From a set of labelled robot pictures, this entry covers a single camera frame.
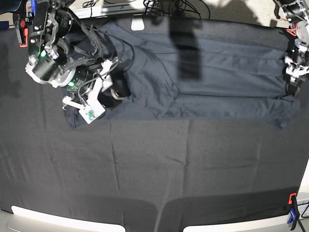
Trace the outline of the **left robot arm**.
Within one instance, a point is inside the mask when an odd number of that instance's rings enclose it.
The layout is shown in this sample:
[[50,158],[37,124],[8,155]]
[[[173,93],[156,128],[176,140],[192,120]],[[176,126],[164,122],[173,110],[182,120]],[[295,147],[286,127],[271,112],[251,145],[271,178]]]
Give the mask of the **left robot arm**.
[[288,77],[286,92],[295,96],[302,83],[309,76],[309,5],[305,0],[276,0],[276,5],[283,10],[290,27],[286,32],[294,36],[294,47],[284,62]]

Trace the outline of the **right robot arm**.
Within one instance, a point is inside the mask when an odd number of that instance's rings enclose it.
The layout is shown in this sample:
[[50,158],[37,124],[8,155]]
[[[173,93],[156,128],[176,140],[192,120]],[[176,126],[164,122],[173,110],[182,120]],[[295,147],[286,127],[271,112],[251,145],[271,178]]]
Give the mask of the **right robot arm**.
[[99,31],[78,18],[69,0],[38,1],[28,43],[26,73],[36,83],[64,89],[63,110],[87,124],[106,113],[110,98],[130,96],[122,54],[105,56]]

